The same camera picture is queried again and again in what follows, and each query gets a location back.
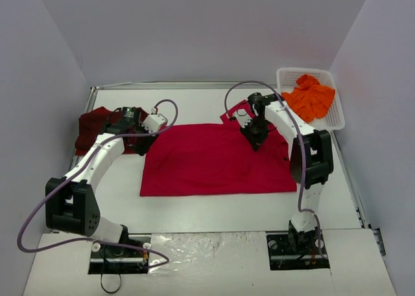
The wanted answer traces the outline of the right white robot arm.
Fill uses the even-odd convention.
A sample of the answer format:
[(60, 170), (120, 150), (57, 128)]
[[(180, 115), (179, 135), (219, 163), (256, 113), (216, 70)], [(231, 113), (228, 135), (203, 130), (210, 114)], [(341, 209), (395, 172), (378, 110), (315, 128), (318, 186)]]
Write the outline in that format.
[(331, 136), (327, 130), (317, 130), (299, 118), (279, 94), (254, 93), (247, 103), (252, 113), (237, 108), (233, 118), (254, 151), (268, 138), (269, 125), (289, 145), (289, 169), (297, 183), (298, 200), (289, 220), (287, 243), (292, 251), (301, 253), (311, 245), (311, 238), (320, 234), (315, 216), (323, 187), (334, 169)]

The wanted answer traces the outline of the bright red t shirt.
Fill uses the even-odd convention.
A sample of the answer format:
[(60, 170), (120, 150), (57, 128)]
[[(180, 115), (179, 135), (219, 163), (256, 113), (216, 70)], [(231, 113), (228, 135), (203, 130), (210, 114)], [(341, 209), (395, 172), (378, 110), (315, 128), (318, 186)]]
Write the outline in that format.
[(162, 133), (145, 156), (142, 197), (268, 194), (296, 190), (285, 139), (270, 127), (255, 151), (239, 125), (186, 124)]

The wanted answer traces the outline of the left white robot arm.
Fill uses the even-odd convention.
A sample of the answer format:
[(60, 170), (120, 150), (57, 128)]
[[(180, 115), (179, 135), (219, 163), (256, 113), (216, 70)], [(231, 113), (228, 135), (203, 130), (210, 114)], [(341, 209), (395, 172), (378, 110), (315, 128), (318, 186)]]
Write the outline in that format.
[(128, 228), (101, 215), (95, 191), (112, 163), (130, 149), (144, 156), (168, 120), (155, 109), (123, 107), (108, 115), (98, 126), (96, 138), (79, 164), (63, 178), (51, 178), (45, 187), (46, 226), (107, 242), (116, 256), (130, 250)]

